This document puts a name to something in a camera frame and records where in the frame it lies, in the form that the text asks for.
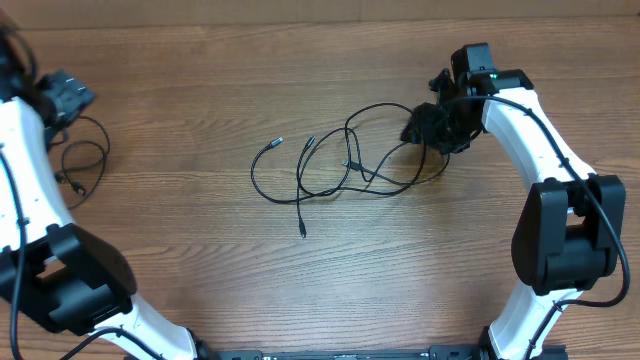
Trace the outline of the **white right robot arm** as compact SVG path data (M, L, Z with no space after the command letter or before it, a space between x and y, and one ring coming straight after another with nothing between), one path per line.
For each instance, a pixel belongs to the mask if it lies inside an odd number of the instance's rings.
M493 135L528 192L511 240L518 277L501 314L476 345L433 345L432 359L565 359L546 336L569 306L611 308L627 296L631 271L621 243L626 190L599 175L554 128L531 80L496 68L486 43L465 45L429 83L400 135L448 156Z

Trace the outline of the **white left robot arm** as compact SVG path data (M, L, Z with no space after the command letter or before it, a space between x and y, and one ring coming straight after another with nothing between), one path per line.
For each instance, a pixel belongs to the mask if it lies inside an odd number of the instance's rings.
M77 225L48 153L94 100L86 85L63 71L39 77L14 44L25 40L1 27L1 296L10 305L9 342L21 358L18 316L50 333L69 331L82 342L73 357L102 338L132 359L209 359L191 330L163 317L138 293L125 257Z

